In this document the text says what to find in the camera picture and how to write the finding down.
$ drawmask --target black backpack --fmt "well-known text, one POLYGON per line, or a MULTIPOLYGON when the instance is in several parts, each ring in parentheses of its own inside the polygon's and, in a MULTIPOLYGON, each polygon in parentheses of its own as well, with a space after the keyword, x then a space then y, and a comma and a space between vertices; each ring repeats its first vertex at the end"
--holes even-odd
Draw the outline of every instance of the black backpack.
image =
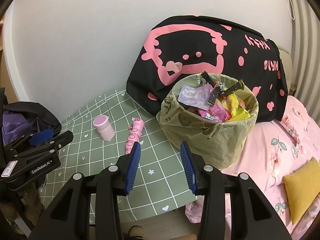
POLYGON ((281 120, 288 91, 279 50, 245 26, 205 16, 174 16, 154 27, 127 80, 128 95, 151 115, 176 82, 202 71, 244 84, 259 103, 257 122, 281 120))
MULTIPOLYGON (((32 123, 31 132, 36 134, 46 129, 53 130, 53 137, 61 132, 61 124, 58 119, 44 106, 34 102, 16 102, 8 104, 4 94, 4 88, 0 88, 0 124, 3 125, 2 115, 4 111, 22 114, 25 119, 32 123)), ((4 154, 2 132, 0 133, 0 171, 7 166, 4 154)))

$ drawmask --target blue gripper pad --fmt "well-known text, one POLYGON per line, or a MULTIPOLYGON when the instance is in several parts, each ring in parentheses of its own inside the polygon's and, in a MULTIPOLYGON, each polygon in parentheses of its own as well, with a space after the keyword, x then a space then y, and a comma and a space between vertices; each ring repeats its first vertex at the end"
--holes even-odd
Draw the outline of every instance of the blue gripper pad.
POLYGON ((49 140, 52 137, 53 137, 53 130, 47 129, 32 136, 31 139, 29 140, 29 143, 30 145, 37 146, 38 144, 46 140, 49 140))
POLYGON ((131 159, 131 162, 127 171, 127 178, 125 183, 126 194, 129 194, 129 192, 133 189, 133 184, 136 178, 140 156, 141 156, 141 146, 140 146, 140 143, 137 143, 137 146, 133 152, 133 157, 131 159))
POLYGON ((180 156, 181 156, 182 165, 184 168, 184 173, 186 174, 189 189, 192 191, 193 194, 195 194, 197 190, 196 174, 192 167, 188 150, 183 142, 180 145, 180 156))

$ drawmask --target pink bottle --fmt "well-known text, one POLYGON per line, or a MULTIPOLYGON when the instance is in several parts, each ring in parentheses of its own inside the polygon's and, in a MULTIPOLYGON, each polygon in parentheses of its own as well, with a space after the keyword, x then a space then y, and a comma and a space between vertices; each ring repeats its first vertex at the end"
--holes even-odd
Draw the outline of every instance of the pink bottle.
POLYGON ((108 141, 115 136, 115 130, 113 130, 109 118, 104 114, 97 116, 93 120, 93 125, 96 127, 102 140, 108 141))
POLYGON ((127 144, 125 145, 125 154, 129 154, 131 152, 134 142, 139 141, 143 128, 144 121, 140 118, 135 118, 132 122, 132 127, 129 127, 129 129, 131 129, 131 132, 128 137, 127 144))

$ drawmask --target black pillow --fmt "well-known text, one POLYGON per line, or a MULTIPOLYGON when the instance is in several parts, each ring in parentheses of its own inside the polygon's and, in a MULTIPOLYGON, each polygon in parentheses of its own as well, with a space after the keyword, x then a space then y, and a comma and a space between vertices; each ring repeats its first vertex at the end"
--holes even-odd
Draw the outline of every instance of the black pillow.
POLYGON ((281 120, 288 91, 279 50, 245 26, 205 16, 175 16, 153 28, 127 80, 127 93, 156 115, 182 78, 202 71, 243 79, 259 102, 257 122, 281 120))

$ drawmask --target table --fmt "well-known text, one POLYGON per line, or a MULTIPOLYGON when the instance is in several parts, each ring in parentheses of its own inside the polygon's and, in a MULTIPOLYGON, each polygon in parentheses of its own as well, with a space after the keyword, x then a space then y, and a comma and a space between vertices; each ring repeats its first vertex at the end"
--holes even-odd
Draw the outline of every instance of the table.
MULTIPOLYGON (((159 215, 196 200, 188 189, 179 150, 167 140, 157 119, 135 104, 122 88, 98 96, 61 122, 61 132, 71 130, 74 139, 60 150, 61 166, 47 175, 46 185, 39 189, 44 205, 49 205, 75 172, 98 174, 116 163, 125 152, 128 127, 135 117, 145 121, 145 128, 140 137, 141 158, 134 188, 127 197, 118 197, 121 222, 159 215), (115 129, 110 141, 101 140, 92 125, 100 114, 107 115, 115 129)), ((91 224, 95 223, 95 198, 92 195, 91 224)))

